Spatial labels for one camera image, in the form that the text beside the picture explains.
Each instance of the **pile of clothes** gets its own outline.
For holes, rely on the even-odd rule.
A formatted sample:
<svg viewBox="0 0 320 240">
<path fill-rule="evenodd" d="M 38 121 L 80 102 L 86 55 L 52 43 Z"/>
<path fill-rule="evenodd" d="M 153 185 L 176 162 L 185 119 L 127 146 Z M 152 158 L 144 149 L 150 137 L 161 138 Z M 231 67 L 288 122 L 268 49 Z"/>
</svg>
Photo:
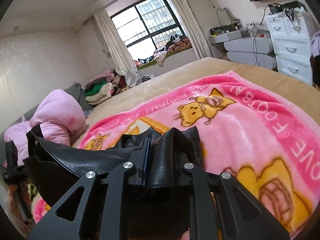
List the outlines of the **pile of clothes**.
<svg viewBox="0 0 320 240">
<path fill-rule="evenodd" d="M 138 58 L 138 60 L 135 60 L 134 62 L 136 66 L 139 67 L 152 60 L 156 60 L 159 66 L 162 66 L 167 53 L 178 52 L 190 47 L 191 42 L 187 36 L 178 34 L 171 35 L 167 44 L 155 50 L 152 56 L 146 59 Z"/>
<path fill-rule="evenodd" d="M 106 70 L 86 84 L 85 100 L 90 105 L 96 106 L 128 88 L 124 76 L 118 75 L 115 71 Z"/>
</svg>

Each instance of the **gray pillow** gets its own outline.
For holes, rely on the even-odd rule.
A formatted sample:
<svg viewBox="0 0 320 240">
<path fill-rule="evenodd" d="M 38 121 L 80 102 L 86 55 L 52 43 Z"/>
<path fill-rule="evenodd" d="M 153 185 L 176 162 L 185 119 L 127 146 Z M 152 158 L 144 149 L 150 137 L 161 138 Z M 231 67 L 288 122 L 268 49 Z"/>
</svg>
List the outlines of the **gray pillow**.
<svg viewBox="0 0 320 240">
<path fill-rule="evenodd" d="M 85 93 L 81 89 L 81 84 L 75 83 L 71 87 L 67 88 L 65 92 L 67 92 L 69 95 L 72 95 L 77 100 L 83 111 L 89 111 L 93 109 L 93 106 L 89 105 L 89 103 L 85 100 Z"/>
</svg>

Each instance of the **cartoon cat print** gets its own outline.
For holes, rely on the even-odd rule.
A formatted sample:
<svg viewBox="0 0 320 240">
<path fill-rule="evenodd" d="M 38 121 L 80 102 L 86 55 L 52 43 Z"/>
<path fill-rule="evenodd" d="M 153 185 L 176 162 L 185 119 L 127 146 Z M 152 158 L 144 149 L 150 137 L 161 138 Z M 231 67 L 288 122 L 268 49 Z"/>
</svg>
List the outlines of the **cartoon cat print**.
<svg viewBox="0 0 320 240">
<path fill-rule="evenodd" d="M 224 97 L 215 88 L 212 90 L 209 96 L 198 96 L 190 98 L 190 100 L 193 99 L 195 99 L 196 101 L 178 107 L 180 113 L 177 115 L 177 118 L 182 119 L 182 126 L 191 126 L 203 116 L 208 119 L 205 124 L 210 124 L 212 118 L 215 117 L 218 111 L 221 111 L 228 105 L 235 103 L 234 100 Z"/>
</svg>

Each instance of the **drawer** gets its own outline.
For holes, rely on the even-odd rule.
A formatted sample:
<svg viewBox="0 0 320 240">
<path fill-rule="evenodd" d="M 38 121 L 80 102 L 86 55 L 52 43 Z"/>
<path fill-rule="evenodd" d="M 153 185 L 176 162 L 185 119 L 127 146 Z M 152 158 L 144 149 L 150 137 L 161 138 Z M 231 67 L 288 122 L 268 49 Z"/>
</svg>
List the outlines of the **drawer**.
<svg viewBox="0 0 320 240">
<path fill-rule="evenodd" d="M 297 78 L 309 85 L 312 85 L 312 70 L 307 62 L 300 62 L 294 58 L 276 56 L 279 72 Z"/>
<path fill-rule="evenodd" d="M 270 18 L 266 20 L 271 36 L 285 36 L 288 37 L 287 28 L 282 17 Z"/>
<path fill-rule="evenodd" d="M 315 26 L 308 17 L 295 15 L 292 22 L 288 17 L 284 17 L 289 37 L 311 39 L 316 32 Z"/>
<path fill-rule="evenodd" d="M 307 40 L 273 39 L 272 44 L 276 55 L 299 56 L 306 60 L 311 57 L 310 42 Z"/>
</svg>

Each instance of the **pink blanket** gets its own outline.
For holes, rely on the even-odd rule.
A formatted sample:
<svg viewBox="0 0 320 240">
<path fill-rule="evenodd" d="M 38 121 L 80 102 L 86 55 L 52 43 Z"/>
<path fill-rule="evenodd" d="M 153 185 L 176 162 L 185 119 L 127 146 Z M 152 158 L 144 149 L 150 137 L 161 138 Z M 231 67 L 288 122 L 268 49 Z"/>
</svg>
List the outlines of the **pink blanket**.
<svg viewBox="0 0 320 240">
<path fill-rule="evenodd" d="M 94 125 L 80 148 L 112 147 L 150 126 L 196 125 L 204 168 L 231 172 L 294 237 L 320 200 L 320 127 L 300 108 L 234 72 L 205 77 Z"/>
</svg>

